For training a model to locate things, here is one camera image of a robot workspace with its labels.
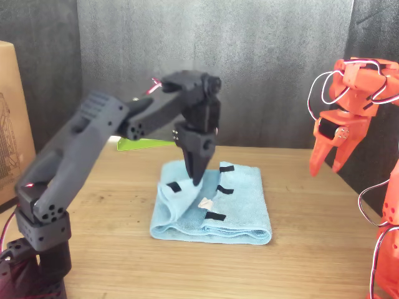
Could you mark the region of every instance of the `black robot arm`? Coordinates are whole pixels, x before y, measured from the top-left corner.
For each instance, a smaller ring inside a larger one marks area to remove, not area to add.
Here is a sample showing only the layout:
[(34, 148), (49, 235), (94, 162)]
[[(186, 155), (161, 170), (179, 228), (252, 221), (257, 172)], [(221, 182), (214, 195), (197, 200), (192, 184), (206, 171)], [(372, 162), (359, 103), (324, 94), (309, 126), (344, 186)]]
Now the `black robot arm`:
[[(48, 142), (16, 184), (18, 229), (24, 236), (0, 254), (0, 298), (39, 295), (66, 298), (63, 278), (71, 268), (66, 211), (112, 135), (139, 140), (182, 114), (173, 138), (183, 150), (197, 185), (215, 149), (221, 87), (218, 77), (182, 71), (161, 80), (171, 100), (140, 117), (153, 99), (124, 103), (91, 93), (75, 115)], [(36, 255), (41, 262), (37, 263)]]

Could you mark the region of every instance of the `dark backdrop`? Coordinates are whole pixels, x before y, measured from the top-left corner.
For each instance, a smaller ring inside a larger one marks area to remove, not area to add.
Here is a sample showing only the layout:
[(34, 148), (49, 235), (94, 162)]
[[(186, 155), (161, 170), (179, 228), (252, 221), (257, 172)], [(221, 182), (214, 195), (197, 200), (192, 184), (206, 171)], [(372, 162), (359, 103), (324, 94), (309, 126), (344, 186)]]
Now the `dark backdrop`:
[(76, 0), (0, 0), (0, 40), (15, 45), (39, 151), (82, 96)]
[[(344, 55), (351, 8), (352, 0), (79, 0), (84, 91), (128, 100), (152, 76), (210, 71), (223, 81), (220, 144), (310, 148), (307, 94)], [(170, 139), (171, 125), (153, 136)]]
[[(345, 58), (371, 57), (399, 62), (399, 2), (355, 0)], [(357, 146), (339, 174), (358, 193), (385, 181), (399, 158), (399, 107), (378, 109), (367, 137)], [(332, 165), (335, 153), (329, 155)], [(366, 201), (381, 213), (387, 187), (366, 193)]]

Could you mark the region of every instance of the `light blue towel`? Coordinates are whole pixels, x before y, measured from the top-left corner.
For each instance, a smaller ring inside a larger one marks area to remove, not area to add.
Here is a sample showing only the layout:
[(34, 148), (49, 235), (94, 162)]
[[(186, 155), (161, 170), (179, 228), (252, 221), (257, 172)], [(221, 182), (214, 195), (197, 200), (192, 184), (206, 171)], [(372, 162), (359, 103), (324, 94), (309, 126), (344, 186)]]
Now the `light blue towel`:
[[(194, 186), (184, 161), (165, 164), (158, 184), (151, 235), (163, 240), (268, 243), (272, 229), (259, 168), (220, 163), (221, 169), (228, 166), (230, 169), (234, 166), (234, 170), (206, 170), (203, 180)], [(213, 201), (210, 211), (198, 207), (204, 197)]]

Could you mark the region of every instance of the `wooden table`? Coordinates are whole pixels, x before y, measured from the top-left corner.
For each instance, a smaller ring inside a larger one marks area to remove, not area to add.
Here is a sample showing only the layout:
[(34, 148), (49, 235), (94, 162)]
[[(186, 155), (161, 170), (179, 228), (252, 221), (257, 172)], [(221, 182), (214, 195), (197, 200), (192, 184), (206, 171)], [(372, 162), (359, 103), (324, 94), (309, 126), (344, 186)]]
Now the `wooden table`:
[[(115, 147), (105, 147), (68, 210), (70, 299), (365, 298), (376, 229), (328, 166), (310, 176), (309, 150), (217, 148), (209, 168), (229, 161), (261, 169), (273, 230), (267, 245), (226, 245), (150, 237), (160, 169), (182, 154)], [(7, 240), (18, 237), (14, 221)]]

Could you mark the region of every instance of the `white tag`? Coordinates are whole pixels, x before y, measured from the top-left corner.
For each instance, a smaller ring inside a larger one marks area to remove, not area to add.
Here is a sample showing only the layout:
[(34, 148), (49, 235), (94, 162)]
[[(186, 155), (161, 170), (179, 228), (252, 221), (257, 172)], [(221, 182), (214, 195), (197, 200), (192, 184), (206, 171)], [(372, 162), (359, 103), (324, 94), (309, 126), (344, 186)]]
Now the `white tag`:
[(202, 201), (198, 204), (198, 207), (210, 211), (213, 207), (213, 201), (204, 197), (202, 198)]

